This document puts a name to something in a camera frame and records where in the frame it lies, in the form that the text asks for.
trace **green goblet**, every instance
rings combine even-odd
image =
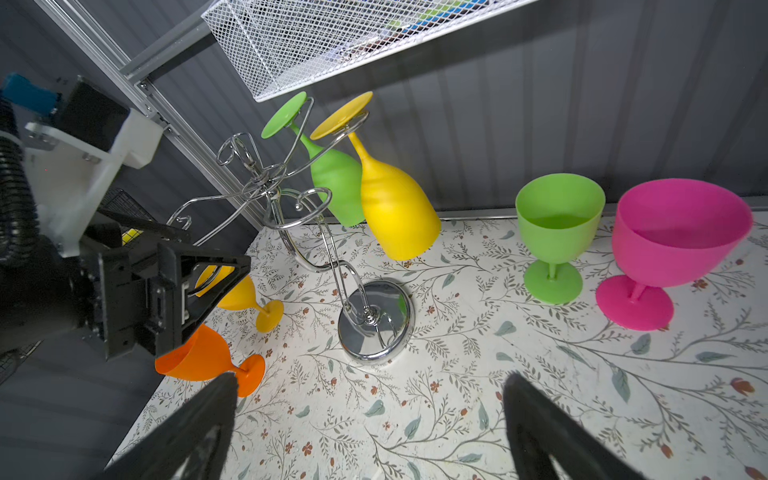
[[[293,133],[299,133],[299,127],[293,121],[299,114],[306,101],[306,92],[300,92],[288,100],[275,112],[261,132],[262,138],[269,138],[285,127]],[[310,159],[323,151],[323,147],[312,143],[302,134],[301,143],[310,154]],[[328,150],[321,158],[310,166],[312,182],[315,187],[326,187],[333,192],[333,198],[328,206],[331,213],[344,227],[354,227],[366,219],[362,212],[360,185],[362,183],[362,166],[349,155],[338,150]],[[318,194],[321,201],[326,200],[325,194]]]
[[[583,282],[568,262],[594,239],[605,206],[603,189],[581,175],[544,175],[520,190],[515,206],[520,236],[538,258],[525,271],[525,288],[546,303],[574,300]]]

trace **chrome wine glass holder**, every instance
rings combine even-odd
[[[291,188],[281,187],[285,180],[305,171],[327,151],[360,128],[369,115],[368,111],[362,111],[356,115],[348,124],[334,132],[330,144],[318,155],[304,165],[291,170],[291,160],[296,153],[296,147],[306,128],[313,105],[314,99],[307,97],[302,106],[302,110],[306,110],[306,112],[303,115],[301,126],[296,133],[290,151],[280,163],[265,166],[257,143],[250,133],[234,134],[224,141],[217,153],[217,163],[221,167],[227,167],[232,161],[239,160],[248,170],[251,178],[246,182],[241,191],[190,199],[170,216],[166,224],[183,223],[184,225],[181,228],[186,230],[192,224],[192,217],[189,214],[182,215],[182,213],[191,205],[201,201],[239,197],[242,199],[242,204],[225,221],[197,240],[194,245],[200,246],[207,242],[237,218],[247,206],[253,206],[260,215],[262,225],[279,233],[288,254],[301,267],[314,273],[332,272],[342,305],[338,329],[340,342],[344,350],[360,362],[375,363],[386,361],[399,353],[411,336],[414,316],[411,299],[402,287],[388,280],[374,280],[364,285],[354,266],[339,258],[336,241],[333,239],[333,234],[323,215],[333,198],[333,192],[329,188],[312,187],[299,192]],[[325,200],[318,195],[320,193],[326,195]],[[317,202],[313,199],[313,195],[316,196]],[[280,204],[283,196],[295,200],[294,208],[297,212],[303,213],[306,211],[308,213],[300,218],[286,219]],[[316,265],[310,262],[299,251],[288,232],[291,228],[310,222],[314,222],[318,226],[319,236],[323,239],[323,245],[328,255],[328,262],[323,265]],[[342,267],[352,274],[357,285],[357,290],[351,295],[346,291]],[[217,277],[219,271],[220,266],[216,268],[214,273],[203,284],[187,292],[187,294],[197,293],[210,285]]]

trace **chrome base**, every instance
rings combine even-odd
[[[401,286],[374,280],[363,286],[375,313],[370,321],[358,324],[344,309],[339,313],[339,340],[344,350],[363,363],[381,363],[394,358],[406,347],[413,333],[413,302]],[[353,312],[364,311],[359,290],[349,296]]]

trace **white wire basket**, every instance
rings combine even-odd
[[[203,20],[265,101],[534,0],[219,0]]]

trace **table surface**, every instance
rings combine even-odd
[[[612,218],[574,262],[584,290],[563,306],[523,287],[533,258],[516,220],[443,222],[435,246],[408,262],[385,257],[367,226],[332,226],[364,278],[412,294],[408,349],[379,367],[341,349],[330,273],[302,270],[263,230],[248,250],[252,277],[261,303],[262,294],[285,303],[282,323],[265,336],[252,310],[216,309],[207,321],[235,362],[260,353],[267,364],[238,403],[222,478],[516,478],[500,402],[515,370],[648,478],[765,478],[768,212],[755,219],[712,273],[667,289],[674,319],[650,333],[607,321],[595,305],[598,284],[620,273]],[[294,230],[322,263],[317,227]],[[201,387],[163,380],[115,458]]]

